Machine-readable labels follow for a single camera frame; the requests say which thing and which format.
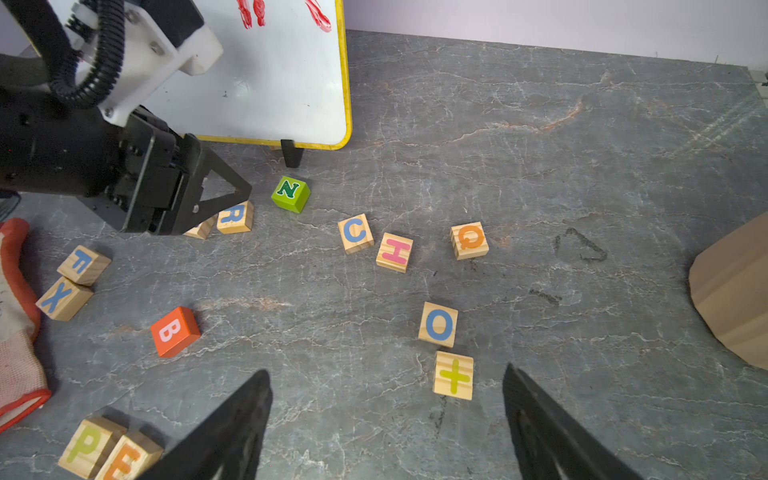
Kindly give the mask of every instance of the letter x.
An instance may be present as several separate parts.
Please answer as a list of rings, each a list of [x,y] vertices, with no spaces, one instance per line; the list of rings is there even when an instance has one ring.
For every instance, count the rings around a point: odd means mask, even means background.
[[[56,293],[53,294],[53,296],[43,303],[40,304],[40,306],[48,306],[50,305],[51,308],[48,309],[48,313],[53,313],[56,310],[56,307],[58,306],[59,300],[62,300],[64,297],[72,293],[72,289],[64,290],[64,283],[59,283],[58,288],[56,289]]]

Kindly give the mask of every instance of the lavender wall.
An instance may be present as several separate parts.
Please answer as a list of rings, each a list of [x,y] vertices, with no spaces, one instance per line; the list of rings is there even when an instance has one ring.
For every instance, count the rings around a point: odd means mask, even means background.
[[[347,28],[768,71],[767,0],[345,0]]]

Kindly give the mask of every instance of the green plus sign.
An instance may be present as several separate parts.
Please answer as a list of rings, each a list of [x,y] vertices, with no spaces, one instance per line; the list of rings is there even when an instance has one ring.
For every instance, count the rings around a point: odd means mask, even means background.
[[[458,372],[458,360],[453,360],[451,371],[440,370],[440,376],[451,380],[451,393],[456,394],[458,392],[459,382],[469,382],[469,375],[464,375]]]

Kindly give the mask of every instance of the letter b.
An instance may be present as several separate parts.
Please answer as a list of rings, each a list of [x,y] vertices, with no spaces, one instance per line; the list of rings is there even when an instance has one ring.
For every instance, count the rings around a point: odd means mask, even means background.
[[[174,336],[175,333],[179,333],[181,331],[181,322],[179,319],[175,319],[173,322],[168,323],[166,326],[160,329],[160,340],[163,342],[169,342],[170,338]]]

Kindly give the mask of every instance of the alphabet block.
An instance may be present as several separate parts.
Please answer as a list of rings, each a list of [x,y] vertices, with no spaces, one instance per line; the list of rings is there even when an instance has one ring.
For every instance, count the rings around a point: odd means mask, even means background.
[[[272,201],[280,208],[300,214],[311,193],[305,182],[291,177],[283,177],[272,194]]]
[[[96,480],[134,480],[163,455],[155,442],[139,432],[127,433],[118,440],[101,467]]]
[[[56,271],[78,285],[91,286],[110,263],[112,260],[104,255],[80,245]]]
[[[365,250],[374,244],[371,228],[368,226],[368,219],[365,214],[340,221],[339,232],[347,255]]]
[[[482,257],[488,253],[488,239],[480,222],[452,227],[451,244],[457,260]]]
[[[93,292],[85,286],[59,278],[35,304],[53,320],[68,322],[91,299]]]
[[[411,258],[412,248],[413,240],[384,233],[382,244],[379,247],[379,255],[376,257],[376,265],[405,273],[406,268],[408,268],[408,260]]]
[[[435,303],[424,302],[419,338],[426,342],[452,348],[456,338],[457,320],[458,310]]]
[[[194,314],[185,306],[168,313],[151,330],[157,354],[164,359],[178,355],[200,338]]]
[[[192,238],[199,238],[200,240],[205,240],[208,238],[208,235],[210,235],[210,231],[214,228],[214,224],[216,223],[216,219],[218,218],[218,214],[213,215],[208,220],[205,220],[203,223],[198,225],[197,227],[192,227],[186,232],[184,232],[184,235],[187,237]]]
[[[82,478],[95,477],[126,430],[102,417],[83,420],[58,465]]]
[[[216,228],[221,233],[250,232],[253,225],[253,204],[248,200],[219,212]]]
[[[472,400],[472,378],[475,360],[469,356],[437,352],[435,359],[435,388],[438,395]]]

